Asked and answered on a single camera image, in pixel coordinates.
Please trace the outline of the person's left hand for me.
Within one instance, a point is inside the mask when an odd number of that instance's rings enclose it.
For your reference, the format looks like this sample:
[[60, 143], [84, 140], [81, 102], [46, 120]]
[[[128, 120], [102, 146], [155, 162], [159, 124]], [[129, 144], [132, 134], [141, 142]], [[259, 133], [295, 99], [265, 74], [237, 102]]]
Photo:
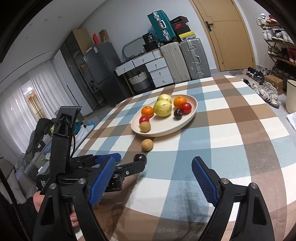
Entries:
[[[35, 209], [37, 212], [39, 212], [39, 210], [41, 208], [41, 204], [43, 202], [44, 197], [45, 196], [41, 195], [39, 191], [33, 195], [33, 202], [34, 202], [34, 206], [35, 206]], [[79, 226], [79, 222], [78, 222], [78, 218], [77, 218], [75, 208], [73, 205], [71, 206], [71, 209], [72, 209], [72, 211], [70, 214], [70, 220], [71, 220], [72, 226], [77, 227], [77, 226]]]

